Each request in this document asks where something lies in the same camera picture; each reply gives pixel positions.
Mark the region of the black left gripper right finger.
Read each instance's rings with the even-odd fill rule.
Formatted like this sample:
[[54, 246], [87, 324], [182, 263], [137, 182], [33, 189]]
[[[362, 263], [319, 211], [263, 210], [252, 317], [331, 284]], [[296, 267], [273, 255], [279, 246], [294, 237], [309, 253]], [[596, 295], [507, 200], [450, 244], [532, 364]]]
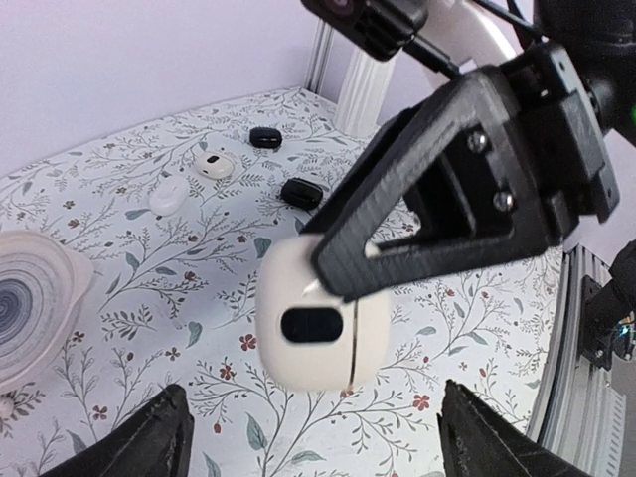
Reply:
[[437, 415], [447, 476], [584, 476], [519, 431], [466, 386], [445, 383]]

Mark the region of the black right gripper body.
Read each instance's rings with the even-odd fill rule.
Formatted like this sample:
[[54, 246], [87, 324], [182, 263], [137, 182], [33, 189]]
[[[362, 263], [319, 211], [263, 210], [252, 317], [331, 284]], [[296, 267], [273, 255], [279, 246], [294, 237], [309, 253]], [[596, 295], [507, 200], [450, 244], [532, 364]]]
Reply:
[[604, 137], [635, 141], [635, 4], [632, 1], [536, 1], [526, 22], [507, 4], [523, 54], [523, 121], [537, 138], [542, 190], [564, 200], [561, 217], [604, 223], [620, 200]]

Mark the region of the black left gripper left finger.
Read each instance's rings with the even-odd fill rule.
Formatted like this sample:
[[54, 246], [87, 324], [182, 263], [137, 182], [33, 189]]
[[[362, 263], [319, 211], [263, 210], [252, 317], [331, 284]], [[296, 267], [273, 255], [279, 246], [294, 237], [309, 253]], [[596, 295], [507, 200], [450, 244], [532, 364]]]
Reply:
[[189, 474], [194, 434], [186, 390], [171, 384], [107, 437], [46, 477], [178, 477]]

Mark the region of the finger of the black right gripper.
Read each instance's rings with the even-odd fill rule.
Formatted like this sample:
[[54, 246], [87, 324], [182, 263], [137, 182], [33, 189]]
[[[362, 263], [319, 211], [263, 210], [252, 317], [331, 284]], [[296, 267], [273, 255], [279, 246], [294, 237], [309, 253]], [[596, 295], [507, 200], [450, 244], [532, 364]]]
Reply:
[[321, 284], [353, 301], [561, 243], [578, 224], [576, 197], [531, 118], [571, 83], [559, 67], [483, 67], [390, 120], [306, 225]]

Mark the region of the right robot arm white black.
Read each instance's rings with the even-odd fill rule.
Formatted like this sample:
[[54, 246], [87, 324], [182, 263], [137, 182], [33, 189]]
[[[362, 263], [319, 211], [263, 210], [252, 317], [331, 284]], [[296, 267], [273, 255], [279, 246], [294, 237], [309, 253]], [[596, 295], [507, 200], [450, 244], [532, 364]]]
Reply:
[[311, 267], [352, 301], [395, 285], [533, 257], [619, 201], [604, 143], [635, 137], [635, 5], [538, 1], [485, 9], [522, 51], [462, 73], [421, 34], [418, 1], [309, 1], [364, 52], [399, 52], [446, 83], [388, 121], [306, 224]]

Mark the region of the white earbuds charging case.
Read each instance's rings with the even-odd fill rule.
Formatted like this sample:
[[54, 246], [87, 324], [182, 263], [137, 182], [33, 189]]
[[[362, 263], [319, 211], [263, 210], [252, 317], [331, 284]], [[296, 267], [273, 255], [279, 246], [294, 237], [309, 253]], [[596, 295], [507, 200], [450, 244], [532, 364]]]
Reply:
[[264, 369], [295, 392], [344, 391], [380, 370], [389, 346], [391, 294], [345, 302], [310, 264], [317, 235], [273, 244], [258, 271], [255, 337]]

